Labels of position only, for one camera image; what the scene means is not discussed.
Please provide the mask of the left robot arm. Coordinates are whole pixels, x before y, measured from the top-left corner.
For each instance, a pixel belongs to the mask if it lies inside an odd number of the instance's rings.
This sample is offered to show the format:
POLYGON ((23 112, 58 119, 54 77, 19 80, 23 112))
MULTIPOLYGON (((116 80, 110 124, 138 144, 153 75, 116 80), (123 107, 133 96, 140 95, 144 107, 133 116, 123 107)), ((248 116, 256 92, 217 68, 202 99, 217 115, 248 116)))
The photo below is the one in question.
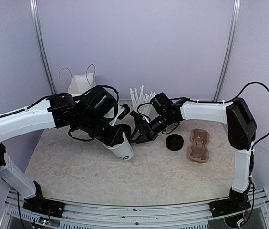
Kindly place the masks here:
POLYGON ((68 135, 82 130, 90 141, 97 139, 111 149, 122 146, 128 140, 115 122, 122 119, 126 108, 118 105, 119 97, 113 97, 108 89, 110 86, 97 85, 78 96, 45 96, 29 106, 0 114, 0 177, 38 212, 44 212, 49 202, 38 183, 12 163, 3 142, 34 131, 69 126, 68 135))

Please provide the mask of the white paper cup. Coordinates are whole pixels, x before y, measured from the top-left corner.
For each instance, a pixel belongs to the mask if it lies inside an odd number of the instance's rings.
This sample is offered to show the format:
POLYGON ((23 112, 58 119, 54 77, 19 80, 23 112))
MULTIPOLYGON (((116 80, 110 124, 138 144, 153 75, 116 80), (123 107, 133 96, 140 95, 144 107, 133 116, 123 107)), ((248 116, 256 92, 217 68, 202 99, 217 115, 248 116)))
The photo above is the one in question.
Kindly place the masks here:
POLYGON ((114 155, 116 155, 122 161, 128 161, 132 159, 132 157, 134 156, 134 152, 124 132, 122 134, 122 137, 123 137, 123 142, 120 144, 116 144, 113 147, 107 146, 105 144, 103 145, 105 146, 106 149, 110 150, 114 155))

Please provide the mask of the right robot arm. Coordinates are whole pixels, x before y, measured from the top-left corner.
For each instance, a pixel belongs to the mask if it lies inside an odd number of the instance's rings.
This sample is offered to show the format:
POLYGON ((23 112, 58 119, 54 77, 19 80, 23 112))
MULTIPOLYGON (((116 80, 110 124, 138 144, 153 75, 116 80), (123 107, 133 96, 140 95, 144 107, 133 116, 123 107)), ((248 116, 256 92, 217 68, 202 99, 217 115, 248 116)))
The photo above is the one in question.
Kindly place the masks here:
POLYGON ((170 99, 163 93, 149 121, 130 113, 137 165, 126 201, 157 206, 226 200, 237 211, 249 192, 253 156, 269 138, 269 88, 252 83, 229 101, 170 99))

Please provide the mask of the black coffee lid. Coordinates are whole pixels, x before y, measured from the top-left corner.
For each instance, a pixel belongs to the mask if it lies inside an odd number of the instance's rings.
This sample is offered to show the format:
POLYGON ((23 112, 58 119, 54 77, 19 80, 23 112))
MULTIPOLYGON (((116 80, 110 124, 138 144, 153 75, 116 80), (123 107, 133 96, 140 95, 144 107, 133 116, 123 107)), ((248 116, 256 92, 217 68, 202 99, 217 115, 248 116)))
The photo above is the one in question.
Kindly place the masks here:
POLYGON ((179 134, 172 134, 166 138, 166 147, 171 151, 178 151, 183 148, 184 139, 179 134))

